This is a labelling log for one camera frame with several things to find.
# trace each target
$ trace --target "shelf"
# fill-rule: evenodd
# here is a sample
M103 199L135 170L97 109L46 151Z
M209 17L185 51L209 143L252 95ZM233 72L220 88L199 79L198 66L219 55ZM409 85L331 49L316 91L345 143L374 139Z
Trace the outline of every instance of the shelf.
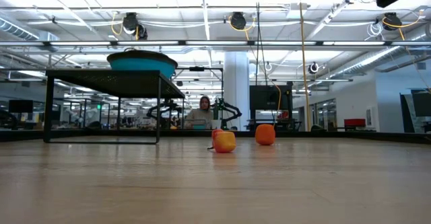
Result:
M184 94L159 71L113 71L106 69L48 70L47 77L87 87L120 98L157 98L158 79L162 97L184 98Z

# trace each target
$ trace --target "black stand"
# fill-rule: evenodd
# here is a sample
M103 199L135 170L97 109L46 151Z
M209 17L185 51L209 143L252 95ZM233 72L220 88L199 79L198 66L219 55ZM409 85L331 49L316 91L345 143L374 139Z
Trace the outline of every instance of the black stand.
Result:
M45 104L45 143L126 143L157 144L160 140L160 98L182 98L185 96L159 71L112 71L112 70L66 70L47 71ZM88 87L119 98L117 133L120 132L121 98L157 98L157 125L155 141L51 141L54 79Z

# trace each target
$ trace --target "orange ball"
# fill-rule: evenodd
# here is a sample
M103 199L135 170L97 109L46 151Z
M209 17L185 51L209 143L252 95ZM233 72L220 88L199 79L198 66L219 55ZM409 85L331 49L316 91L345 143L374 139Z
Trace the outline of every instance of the orange ball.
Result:
M236 148L235 134L232 132L218 132L214 139L214 149L218 153L230 153Z
M255 133L256 142L260 145L272 145L275 142L274 126L270 124L259 125Z
M213 132L211 133L211 137L212 137L212 139L213 139L213 147L214 147L214 139L215 139L215 137L216 137L217 133L222 133L222 132L223 132L223 130L222 130L222 129L215 129L215 130L213 130Z

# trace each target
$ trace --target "pillar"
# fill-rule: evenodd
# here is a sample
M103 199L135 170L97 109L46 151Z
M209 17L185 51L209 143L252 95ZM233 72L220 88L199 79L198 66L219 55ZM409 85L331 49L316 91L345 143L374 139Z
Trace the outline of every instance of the pillar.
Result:
M236 126L245 131L250 118L250 86L249 65L246 52L224 53L224 100L236 106L242 113L240 118L228 122L228 128ZM229 112L223 112L223 117L231 117Z

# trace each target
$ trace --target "wooden floor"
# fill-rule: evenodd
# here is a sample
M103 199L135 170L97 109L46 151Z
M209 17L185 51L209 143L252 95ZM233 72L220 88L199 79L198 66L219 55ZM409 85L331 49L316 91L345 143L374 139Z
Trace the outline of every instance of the wooden floor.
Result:
M0 223L429 223L431 147L355 139L0 143Z

